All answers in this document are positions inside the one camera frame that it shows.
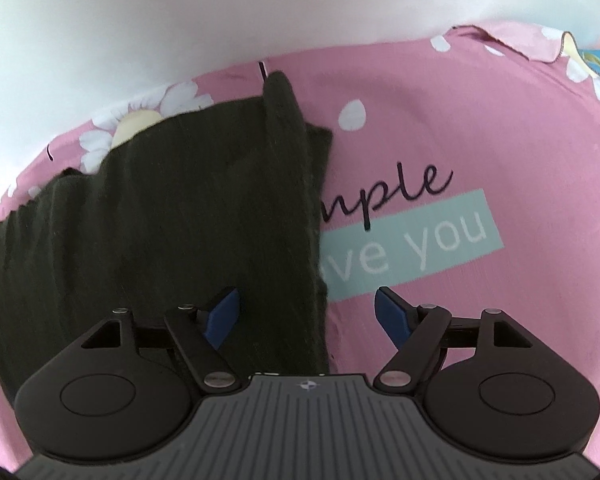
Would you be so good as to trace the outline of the black knit sweater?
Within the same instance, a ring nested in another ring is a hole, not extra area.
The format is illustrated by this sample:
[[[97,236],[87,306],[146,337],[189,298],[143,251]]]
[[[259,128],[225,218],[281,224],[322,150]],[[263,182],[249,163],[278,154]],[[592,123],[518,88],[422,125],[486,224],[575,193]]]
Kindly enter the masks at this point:
[[[0,384],[22,384],[115,308],[201,307],[225,287],[238,374],[328,371],[318,270],[332,134],[287,77],[260,96],[159,122],[94,174],[68,169],[0,222]]]

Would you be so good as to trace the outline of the pink floral bed sheet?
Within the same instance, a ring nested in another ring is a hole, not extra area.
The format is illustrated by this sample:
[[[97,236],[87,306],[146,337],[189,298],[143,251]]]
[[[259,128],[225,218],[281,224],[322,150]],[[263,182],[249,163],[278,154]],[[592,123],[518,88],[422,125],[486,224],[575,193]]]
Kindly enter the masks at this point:
[[[507,311],[600,394],[600,75],[539,25],[313,50],[220,70],[108,107],[50,142],[0,221],[60,170],[96,170],[125,122],[251,96],[280,70],[332,130],[321,267],[335,372],[377,372],[391,344],[372,297],[457,315]],[[588,457],[600,464],[600,422]]]

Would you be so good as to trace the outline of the blue cartoon pillow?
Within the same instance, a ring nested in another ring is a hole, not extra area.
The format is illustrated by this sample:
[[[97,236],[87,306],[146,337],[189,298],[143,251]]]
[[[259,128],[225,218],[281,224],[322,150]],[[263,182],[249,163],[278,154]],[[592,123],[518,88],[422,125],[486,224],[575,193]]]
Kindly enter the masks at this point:
[[[580,49],[571,32],[562,34],[560,56],[566,59],[566,76],[575,84],[592,87],[600,101],[600,51]]]

